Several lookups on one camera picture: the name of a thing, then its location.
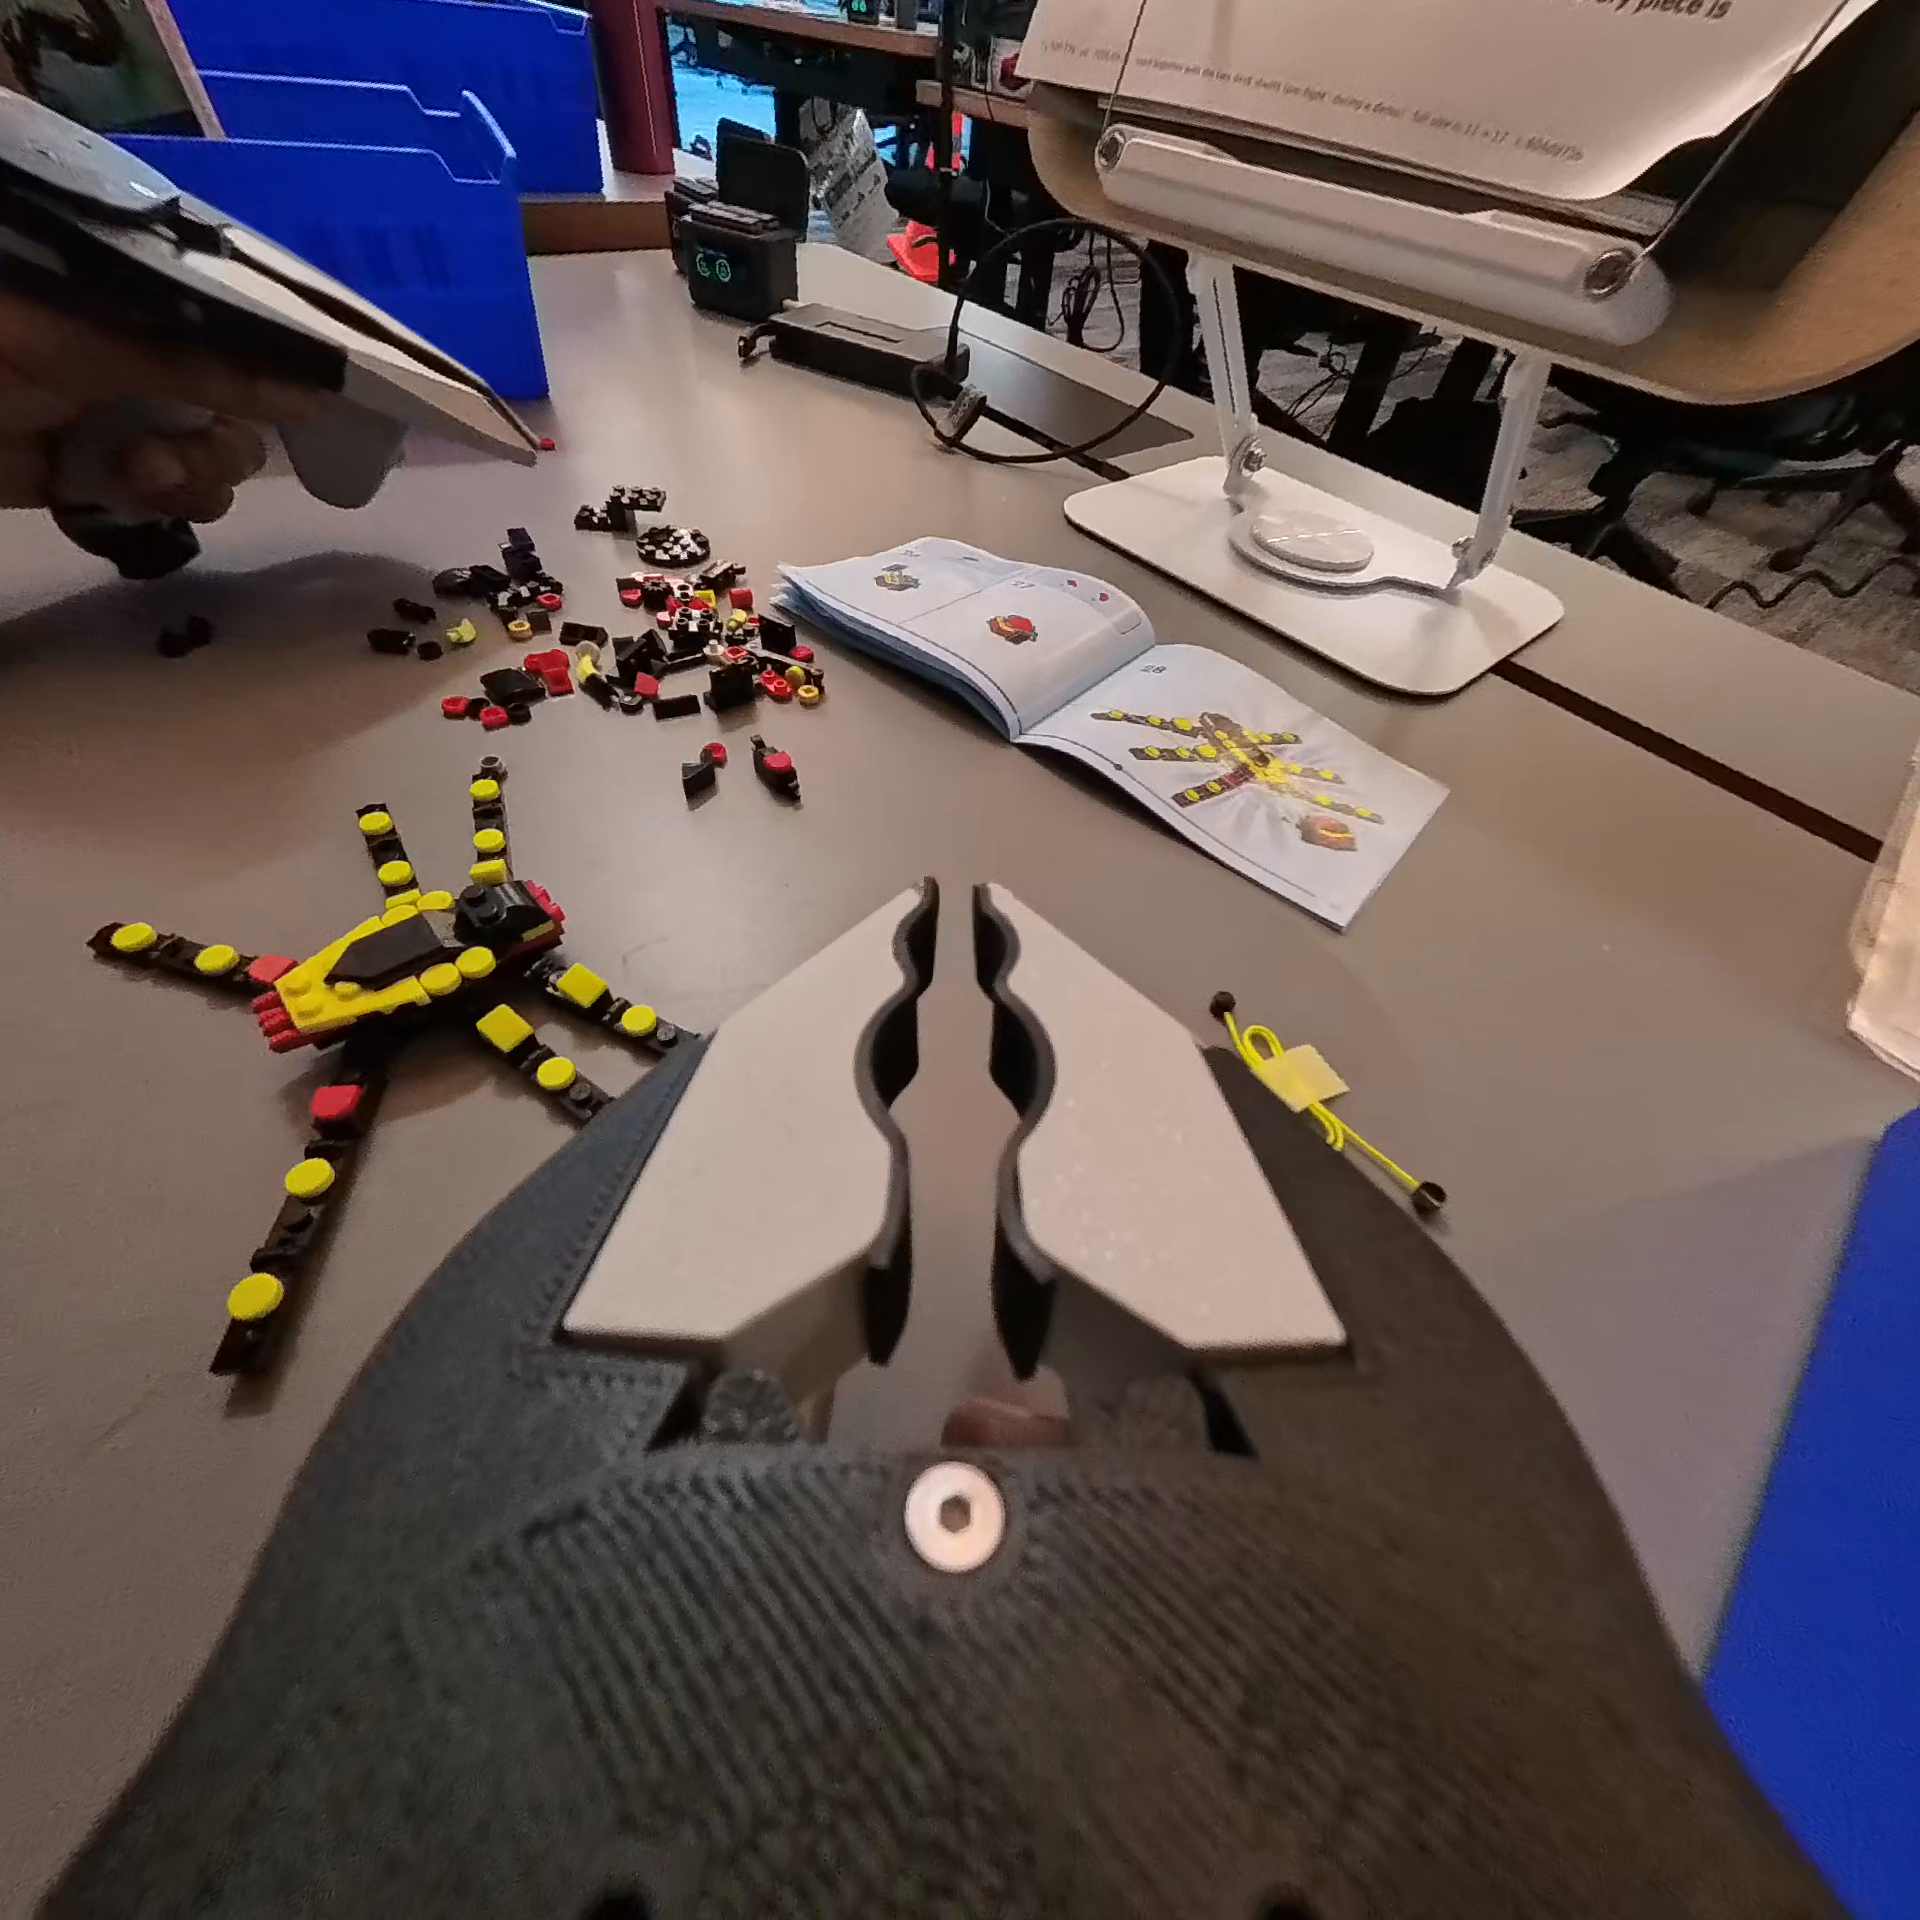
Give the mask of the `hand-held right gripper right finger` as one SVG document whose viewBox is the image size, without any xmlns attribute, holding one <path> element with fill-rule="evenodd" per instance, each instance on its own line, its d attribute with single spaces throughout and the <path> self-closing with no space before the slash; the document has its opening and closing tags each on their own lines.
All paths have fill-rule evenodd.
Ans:
<svg viewBox="0 0 1920 1920">
<path fill-rule="evenodd" d="M 1009 888 L 972 888 L 995 1166 L 990 1296 L 1018 1380 L 1337 1355 L 1346 1328 L 1181 1021 Z"/>
</svg>

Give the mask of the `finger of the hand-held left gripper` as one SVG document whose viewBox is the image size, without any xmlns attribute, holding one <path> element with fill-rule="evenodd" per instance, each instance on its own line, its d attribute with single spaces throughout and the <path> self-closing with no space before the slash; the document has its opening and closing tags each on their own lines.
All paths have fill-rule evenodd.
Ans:
<svg viewBox="0 0 1920 1920">
<path fill-rule="evenodd" d="M 534 459 L 537 434 L 462 369 L 436 374 L 404 352 L 349 349 L 341 399 L 494 459 Z"/>
<path fill-rule="evenodd" d="M 239 312 L 283 325 L 299 341 L 339 349 L 341 367 L 349 349 L 392 349 L 447 377 L 462 369 L 373 300 L 239 221 L 223 225 L 214 244 L 180 241 L 175 260 L 189 283 L 220 294 Z"/>
</svg>

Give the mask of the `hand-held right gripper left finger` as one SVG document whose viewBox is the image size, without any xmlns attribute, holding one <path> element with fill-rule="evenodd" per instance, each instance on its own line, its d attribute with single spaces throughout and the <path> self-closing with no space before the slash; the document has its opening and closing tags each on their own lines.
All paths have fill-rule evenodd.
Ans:
<svg viewBox="0 0 1920 1920">
<path fill-rule="evenodd" d="M 885 1366 L 911 1307 L 909 1148 L 939 885 L 922 879 L 707 1039 L 575 1289 L 579 1346 L 765 1371 Z"/>
</svg>

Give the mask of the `pile of lego pieces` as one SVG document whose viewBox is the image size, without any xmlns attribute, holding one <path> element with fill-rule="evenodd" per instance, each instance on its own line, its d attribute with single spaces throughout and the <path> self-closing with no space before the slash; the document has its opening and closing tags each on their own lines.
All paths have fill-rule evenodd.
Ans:
<svg viewBox="0 0 1920 1920">
<path fill-rule="evenodd" d="M 759 606 L 737 562 L 640 570 L 615 578 L 630 634 L 566 615 L 561 582 L 528 550 L 500 566 L 436 572 L 424 598 L 395 598 L 392 618 L 364 634 L 376 658 L 443 659 L 481 648 L 489 615 L 511 658 L 482 668 L 468 688 L 439 700 L 447 722 L 509 731 L 569 695 L 615 716 L 659 722 L 730 716 L 755 705 L 816 708 L 827 670 L 791 618 Z"/>
</svg>

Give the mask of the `black yellow lego spider model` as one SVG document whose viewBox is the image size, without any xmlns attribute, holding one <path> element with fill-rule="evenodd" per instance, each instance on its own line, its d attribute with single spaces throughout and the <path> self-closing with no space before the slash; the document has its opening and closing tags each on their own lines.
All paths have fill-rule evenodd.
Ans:
<svg viewBox="0 0 1920 1920">
<path fill-rule="evenodd" d="M 468 782 L 473 863 L 458 893 L 422 885 L 384 805 L 360 807 L 357 829 L 383 909 L 310 956 L 200 945 L 151 920 L 112 920 L 88 937 L 105 965 L 242 996 L 275 1055 L 316 1053 L 327 1063 L 275 1222 L 229 1288 L 226 1328 L 209 1362 L 214 1380 L 251 1380 L 277 1362 L 327 1218 L 349 1189 L 395 1063 L 417 1036 L 458 1030 L 476 1039 L 575 1126 L 598 1116 L 610 1093 L 546 1044 L 509 993 L 542 993 L 647 1058 L 692 1044 L 689 1030 L 566 956 L 566 909 L 546 885 L 511 873 L 507 778 L 504 757 L 485 754 Z"/>
</svg>

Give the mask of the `lego instruction booklet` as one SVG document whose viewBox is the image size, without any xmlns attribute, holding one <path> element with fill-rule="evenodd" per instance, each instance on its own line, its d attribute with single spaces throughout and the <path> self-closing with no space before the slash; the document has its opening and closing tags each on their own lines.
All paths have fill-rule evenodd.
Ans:
<svg viewBox="0 0 1920 1920">
<path fill-rule="evenodd" d="M 1348 928 L 1445 805 L 1378 750 L 1082 570 L 915 540 L 780 566 L 780 606 L 968 701 L 1012 744 L 1082 761 L 1187 846 Z"/>
</svg>

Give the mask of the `person's left hand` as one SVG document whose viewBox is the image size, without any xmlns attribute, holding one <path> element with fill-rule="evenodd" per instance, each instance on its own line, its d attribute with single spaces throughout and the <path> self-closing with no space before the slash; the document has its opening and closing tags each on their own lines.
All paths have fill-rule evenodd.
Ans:
<svg viewBox="0 0 1920 1920">
<path fill-rule="evenodd" d="M 189 524 L 226 518 L 236 489 L 263 469 L 263 424 L 299 423 L 322 406 L 313 390 L 7 292 L 3 509 L 48 509 L 62 434 L 88 411 L 138 399 L 209 414 L 191 433 L 131 438 L 112 463 L 126 503 Z"/>
</svg>

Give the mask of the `nested blue plastic bins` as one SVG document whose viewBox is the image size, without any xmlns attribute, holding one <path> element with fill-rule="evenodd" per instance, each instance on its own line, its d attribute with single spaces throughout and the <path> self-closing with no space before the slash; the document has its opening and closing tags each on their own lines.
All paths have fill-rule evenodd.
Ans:
<svg viewBox="0 0 1920 1920">
<path fill-rule="evenodd" d="M 1841 1907 L 1916 1917 L 1916 1114 L 1865 1171 L 1709 1702 Z"/>
<path fill-rule="evenodd" d="M 123 137 L 485 379 L 548 369 L 522 198 L 604 184 L 589 17 L 553 5 L 175 5 L 223 140 Z"/>
</svg>

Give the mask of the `black device green display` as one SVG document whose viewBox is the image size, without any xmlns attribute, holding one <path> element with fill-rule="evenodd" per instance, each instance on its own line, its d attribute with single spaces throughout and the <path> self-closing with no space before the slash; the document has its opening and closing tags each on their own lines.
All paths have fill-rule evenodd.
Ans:
<svg viewBox="0 0 1920 1920">
<path fill-rule="evenodd" d="M 759 325 L 799 300 L 799 231 L 734 203 L 689 205 L 678 265 L 695 307 Z"/>
</svg>

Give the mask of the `black power adapter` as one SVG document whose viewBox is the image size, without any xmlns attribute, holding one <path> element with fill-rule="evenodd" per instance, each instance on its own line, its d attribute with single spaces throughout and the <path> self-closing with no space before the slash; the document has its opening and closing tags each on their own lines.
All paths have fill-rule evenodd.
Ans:
<svg viewBox="0 0 1920 1920">
<path fill-rule="evenodd" d="M 951 399 L 966 386 L 966 346 L 946 328 L 901 328 L 832 304 L 786 304 L 765 352 L 803 374 L 823 374 L 901 399 Z"/>
</svg>

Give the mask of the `white metal stand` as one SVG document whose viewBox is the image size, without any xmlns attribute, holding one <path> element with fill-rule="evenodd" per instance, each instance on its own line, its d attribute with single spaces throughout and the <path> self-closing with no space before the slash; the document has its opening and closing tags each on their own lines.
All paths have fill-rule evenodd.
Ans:
<svg viewBox="0 0 1920 1920">
<path fill-rule="evenodd" d="M 1453 212 L 1115 118 L 1089 163 L 1110 203 L 1145 225 L 1198 231 L 1187 292 L 1211 359 L 1220 453 L 1075 495 L 1067 524 L 1387 693 L 1458 693 L 1549 634 L 1561 602 L 1495 566 L 1551 369 L 1541 341 L 1648 341 L 1670 307 L 1652 255 L 1533 212 Z M 1477 304 L 1519 325 L 1495 459 L 1465 537 L 1430 540 L 1266 469 L 1227 262 L 1254 248 L 1387 280 L 1411 292 L 1421 315 Z"/>
</svg>

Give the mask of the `clear plastic bag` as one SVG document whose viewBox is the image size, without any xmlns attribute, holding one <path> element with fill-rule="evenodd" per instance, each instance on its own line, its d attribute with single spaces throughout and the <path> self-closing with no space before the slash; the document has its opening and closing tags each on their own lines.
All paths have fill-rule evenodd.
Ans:
<svg viewBox="0 0 1920 1920">
<path fill-rule="evenodd" d="M 1865 883 L 1847 950 L 1857 989 L 1847 1033 L 1885 1066 L 1916 1078 L 1916 754 Z"/>
</svg>

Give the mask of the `black office chair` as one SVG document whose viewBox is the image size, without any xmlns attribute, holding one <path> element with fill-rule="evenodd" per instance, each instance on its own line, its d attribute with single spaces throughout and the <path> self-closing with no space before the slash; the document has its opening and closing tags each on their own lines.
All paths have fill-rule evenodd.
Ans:
<svg viewBox="0 0 1920 1920">
<path fill-rule="evenodd" d="M 1897 559 L 1916 555 L 1916 498 L 1899 483 L 1899 463 L 1916 449 L 1916 346 L 1865 374 L 1762 409 L 1772 423 L 1742 470 L 1727 469 L 1689 503 L 1695 520 L 1725 495 L 1829 498 L 1811 533 L 1767 555 L 1771 572 L 1798 572 L 1816 547 L 1862 509 L 1873 507 L 1897 533 Z"/>
</svg>

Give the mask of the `white paper sheet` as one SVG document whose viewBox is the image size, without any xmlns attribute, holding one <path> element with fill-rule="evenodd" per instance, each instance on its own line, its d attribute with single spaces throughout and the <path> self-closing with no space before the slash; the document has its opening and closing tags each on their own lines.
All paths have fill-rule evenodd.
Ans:
<svg viewBox="0 0 1920 1920">
<path fill-rule="evenodd" d="M 1038 5 L 1018 76 L 1545 200 L 1756 108 L 1866 5 Z"/>
</svg>

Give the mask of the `dark red post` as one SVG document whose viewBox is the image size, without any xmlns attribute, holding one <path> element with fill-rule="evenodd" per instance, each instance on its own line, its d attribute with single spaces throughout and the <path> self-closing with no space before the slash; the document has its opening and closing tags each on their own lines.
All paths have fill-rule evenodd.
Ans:
<svg viewBox="0 0 1920 1920">
<path fill-rule="evenodd" d="M 610 163 L 673 176 L 676 96 L 664 5 L 589 5 Z"/>
</svg>

